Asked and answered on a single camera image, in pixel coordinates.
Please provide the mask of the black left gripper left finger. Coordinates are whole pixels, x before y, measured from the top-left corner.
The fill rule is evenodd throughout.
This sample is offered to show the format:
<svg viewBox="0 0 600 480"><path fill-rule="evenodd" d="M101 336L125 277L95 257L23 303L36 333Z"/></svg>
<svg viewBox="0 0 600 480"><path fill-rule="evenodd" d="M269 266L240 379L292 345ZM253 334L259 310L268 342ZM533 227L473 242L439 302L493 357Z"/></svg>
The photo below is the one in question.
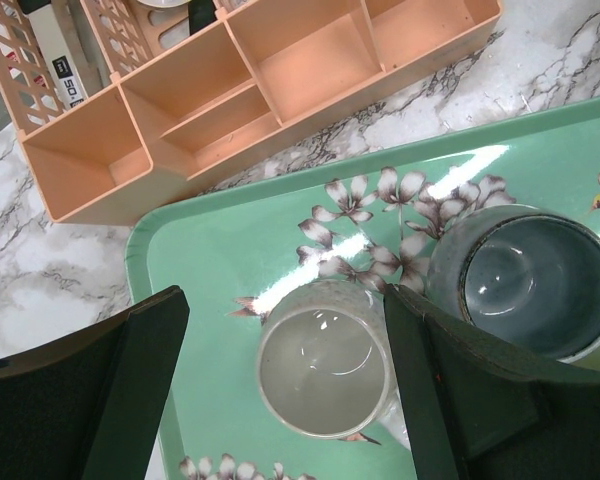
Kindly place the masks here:
<svg viewBox="0 0 600 480"><path fill-rule="evenodd" d="M185 336L171 286L0 359L0 479L142 479Z"/></svg>

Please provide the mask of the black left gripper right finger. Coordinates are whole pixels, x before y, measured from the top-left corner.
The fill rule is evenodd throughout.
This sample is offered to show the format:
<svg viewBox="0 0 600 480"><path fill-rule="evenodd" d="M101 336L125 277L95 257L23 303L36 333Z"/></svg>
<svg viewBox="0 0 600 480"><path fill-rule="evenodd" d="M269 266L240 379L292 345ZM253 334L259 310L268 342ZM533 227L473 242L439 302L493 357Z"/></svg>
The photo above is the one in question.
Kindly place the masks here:
<svg viewBox="0 0 600 480"><path fill-rule="evenodd" d="M404 286L384 312L421 479L600 479L600 371L511 345Z"/></svg>

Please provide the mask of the beige grey mug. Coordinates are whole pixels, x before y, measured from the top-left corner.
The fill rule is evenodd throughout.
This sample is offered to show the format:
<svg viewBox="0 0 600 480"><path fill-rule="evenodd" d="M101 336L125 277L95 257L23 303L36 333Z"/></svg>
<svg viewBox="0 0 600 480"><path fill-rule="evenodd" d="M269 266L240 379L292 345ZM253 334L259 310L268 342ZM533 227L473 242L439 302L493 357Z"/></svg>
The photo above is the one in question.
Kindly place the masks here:
<svg viewBox="0 0 600 480"><path fill-rule="evenodd" d="M410 445L378 294L336 279L288 293L264 323L257 383L285 426L318 439L363 441L380 423Z"/></svg>

